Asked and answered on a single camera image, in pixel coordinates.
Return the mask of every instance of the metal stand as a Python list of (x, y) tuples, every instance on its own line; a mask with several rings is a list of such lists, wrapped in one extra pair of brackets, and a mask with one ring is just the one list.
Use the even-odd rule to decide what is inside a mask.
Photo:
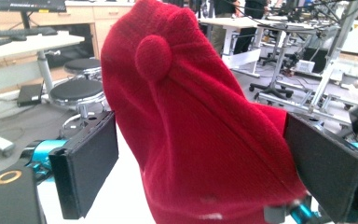
[[(275, 95), (276, 97), (278, 97), (280, 99), (283, 99), (283, 100), (286, 100), (287, 98), (285, 96), (281, 95), (281, 93), (286, 93), (286, 96), (288, 98), (290, 98), (292, 96), (293, 91), (279, 90), (279, 89), (275, 88), (275, 85), (276, 85), (276, 82), (277, 82), (277, 76), (281, 72), (281, 65), (282, 65), (282, 62), (283, 62), (284, 53), (286, 52), (287, 42), (289, 41), (289, 37), (290, 37), (290, 34), (287, 34), (286, 37), (283, 40), (283, 44), (282, 44), (282, 47), (281, 47), (281, 52), (280, 52), (279, 57), (278, 57), (277, 65), (275, 66), (274, 74), (272, 76), (272, 79), (271, 79), (271, 82), (269, 83), (269, 85), (267, 87), (265, 87), (265, 86), (261, 86), (261, 85), (251, 83), (249, 91), (253, 91), (255, 88), (262, 89), (261, 93), (265, 93), (265, 94), (270, 94), (271, 93), (271, 94)], [(258, 92), (255, 95), (255, 99), (258, 98), (259, 93), (260, 92)]]
[(274, 50), (272, 51), (270, 56), (267, 57), (267, 59), (263, 61), (263, 63), (262, 63), (263, 66), (266, 65), (267, 63), (276, 63), (277, 62), (277, 59), (275, 57), (277, 56), (278, 47), (279, 47), (279, 43), (281, 42), (281, 38), (282, 38), (282, 31), (279, 31), (277, 34), (277, 38), (275, 40)]
[[(326, 67), (322, 74), (322, 80), (321, 80), (316, 91), (297, 88), (297, 90), (301, 90), (306, 93), (306, 97), (302, 100), (301, 103), (289, 102), (283, 98), (273, 97), (273, 96), (267, 95), (263, 92), (260, 92), (260, 94), (258, 95), (257, 98), (265, 99), (269, 103), (276, 102), (280, 105), (289, 105), (289, 106), (295, 107), (296, 109), (299, 109), (300, 111), (307, 112), (309, 114), (314, 114), (314, 115), (318, 115), (323, 118), (335, 120), (343, 125), (351, 125), (351, 121), (348, 119), (341, 118), (341, 117), (326, 113), (326, 108), (327, 108), (328, 104), (334, 100), (344, 103), (346, 109), (353, 105), (358, 105), (358, 102), (341, 99), (340, 97), (336, 97), (334, 95), (327, 95), (324, 93), (324, 91), (327, 87), (327, 84), (329, 83), (330, 77), (333, 74), (333, 70), (335, 67), (335, 61), (338, 58), (340, 49), (342, 48), (344, 41), (347, 38), (348, 32), (351, 29), (351, 25), (353, 24), (353, 21), (355, 19), (355, 13), (353, 13), (353, 12), (356, 9), (358, 9), (358, 1), (350, 2), (350, 4), (348, 5), (348, 7), (346, 9), (346, 12), (343, 15), (344, 17), (346, 15), (348, 15), (348, 17), (346, 17), (344, 20), (342, 20), (339, 25), (339, 28), (337, 31), (337, 37), (334, 39), (332, 47), (330, 48), (329, 52), (327, 53)], [(310, 104), (308, 106), (305, 105), (305, 103), (307, 101), (310, 101)]]

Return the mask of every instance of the hat pompom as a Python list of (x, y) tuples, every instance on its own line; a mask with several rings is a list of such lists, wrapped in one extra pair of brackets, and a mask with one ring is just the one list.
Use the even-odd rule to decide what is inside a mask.
[(148, 35), (139, 44), (135, 53), (138, 73), (150, 82), (168, 75), (172, 64), (172, 52), (168, 42), (159, 35)]

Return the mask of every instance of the computer monitor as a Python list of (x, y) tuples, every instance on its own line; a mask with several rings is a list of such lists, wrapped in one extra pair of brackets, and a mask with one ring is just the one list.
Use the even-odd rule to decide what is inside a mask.
[(30, 24), (27, 12), (66, 12), (65, 0), (0, 0), (0, 11), (21, 12), (24, 28)]

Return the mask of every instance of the black box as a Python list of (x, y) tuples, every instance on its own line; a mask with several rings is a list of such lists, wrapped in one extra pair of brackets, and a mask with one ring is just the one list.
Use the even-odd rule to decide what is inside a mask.
[(42, 103), (42, 84), (21, 86), (17, 106), (38, 105)]

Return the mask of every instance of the knit fabric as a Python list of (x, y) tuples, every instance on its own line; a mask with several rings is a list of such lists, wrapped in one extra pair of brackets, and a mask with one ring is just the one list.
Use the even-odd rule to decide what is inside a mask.
[(304, 196), (286, 112), (246, 100), (190, 9), (138, 0), (101, 58), (157, 223), (259, 224), (265, 205)]

